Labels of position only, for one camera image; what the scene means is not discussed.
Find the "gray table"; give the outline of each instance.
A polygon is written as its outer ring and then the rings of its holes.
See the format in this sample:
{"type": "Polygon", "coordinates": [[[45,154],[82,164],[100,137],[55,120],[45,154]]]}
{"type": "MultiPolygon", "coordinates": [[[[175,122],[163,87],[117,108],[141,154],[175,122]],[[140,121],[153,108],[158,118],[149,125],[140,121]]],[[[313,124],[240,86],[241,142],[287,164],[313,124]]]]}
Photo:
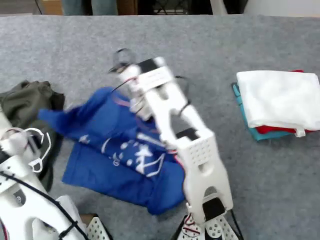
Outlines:
{"type": "MultiPolygon", "coordinates": [[[[320,19],[250,16],[28,16],[0,18],[0,90],[49,81],[80,104],[103,86],[112,53],[138,60],[163,56],[192,79],[190,98],[215,131],[229,173],[234,211],[247,240],[317,239],[320,235],[318,133],[256,142],[230,84],[247,70],[294,70],[320,76],[320,19]]],[[[116,240],[167,240],[185,207],[151,216],[143,207],[61,182],[73,143],[54,166],[54,197],[68,194],[82,213],[98,213],[116,240]]]]}

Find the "white cloth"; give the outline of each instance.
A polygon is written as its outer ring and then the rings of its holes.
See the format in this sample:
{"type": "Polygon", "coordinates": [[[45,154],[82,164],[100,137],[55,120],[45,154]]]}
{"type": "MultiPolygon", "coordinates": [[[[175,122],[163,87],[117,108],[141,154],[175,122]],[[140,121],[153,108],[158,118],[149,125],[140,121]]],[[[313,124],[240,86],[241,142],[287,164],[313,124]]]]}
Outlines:
{"type": "Polygon", "coordinates": [[[236,76],[249,128],[297,129],[302,136],[305,129],[320,130],[320,85],[314,73],[257,70],[236,76]]]}

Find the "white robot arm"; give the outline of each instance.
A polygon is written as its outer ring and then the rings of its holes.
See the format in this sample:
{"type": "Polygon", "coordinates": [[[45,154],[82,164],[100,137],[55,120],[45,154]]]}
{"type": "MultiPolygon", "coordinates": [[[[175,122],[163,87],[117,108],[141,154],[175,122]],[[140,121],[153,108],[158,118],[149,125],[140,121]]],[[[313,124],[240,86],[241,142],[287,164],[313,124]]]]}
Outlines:
{"type": "MultiPolygon", "coordinates": [[[[211,232],[211,237],[215,238],[224,235],[222,230],[220,234],[214,231],[217,231],[218,224],[228,224],[223,215],[233,208],[233,200],[215,134],[206,127],[195,107],[185,97],[164,58],[122,64],[112,71],[117,72],[120,80],[129,86],[133,96],[131,111],[143,120],[151,116],[154,118],[160,140],[168,151],[176,151],[175,158],[184,168],[183,191],[189,212],[187,221],[194,220],[197,230],[188,227],[186,229],[191,235],[181,231],[178,238],[199,236],[199,240],[207,239],[205,232],[211,232]],[[175,134],[171,127],[171,115],[180,116],[190,128],[175,134]]],[[[232,239],[236,239],[231,227],[229,230],[232,231],[229,235],[234,235],[232,239]]]]}

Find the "dark green cloth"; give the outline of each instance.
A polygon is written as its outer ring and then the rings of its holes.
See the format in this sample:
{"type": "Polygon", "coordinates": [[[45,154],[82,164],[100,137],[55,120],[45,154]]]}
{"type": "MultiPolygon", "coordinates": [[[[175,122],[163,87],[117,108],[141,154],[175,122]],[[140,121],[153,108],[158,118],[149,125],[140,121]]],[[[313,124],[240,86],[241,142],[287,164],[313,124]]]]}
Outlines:
{"type": "MultiPolygon", "coordinates": [[[[0,93],[0,104],[3,113],[11,122],[13,127],[21,129],[35,128],[44,134],[42,146],[40,148],[42,157],[49,148],[49,139],[51,148],[46,157],[42,160],[42,171],[37,173],[44,188],[49,191],[53,181],[53,158],[55,149],[60,145],[59,136],[49,125],[38,119],[40,109],[62,110],[64,107],[65,96],[51,89],[49,82],[28,82],[27,80],[19,83],[10,91],[0,93]]],[[[31,130],[32,135],[40,134],[31,130]]],[[[40,164],[34,166],[35,170],[40,169],[40,164]]]]}

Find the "stack of folded clothes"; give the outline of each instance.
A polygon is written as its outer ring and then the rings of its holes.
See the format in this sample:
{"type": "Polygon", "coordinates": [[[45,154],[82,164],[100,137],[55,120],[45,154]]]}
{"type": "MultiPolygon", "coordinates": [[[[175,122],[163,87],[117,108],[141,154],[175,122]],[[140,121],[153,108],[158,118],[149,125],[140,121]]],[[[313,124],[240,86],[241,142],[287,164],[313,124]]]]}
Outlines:
{"type": "Polygon", "coordinates": [[[238,72],[232,90],[257,141],[320,130],[320,85],[314,73],[238,72]]]}

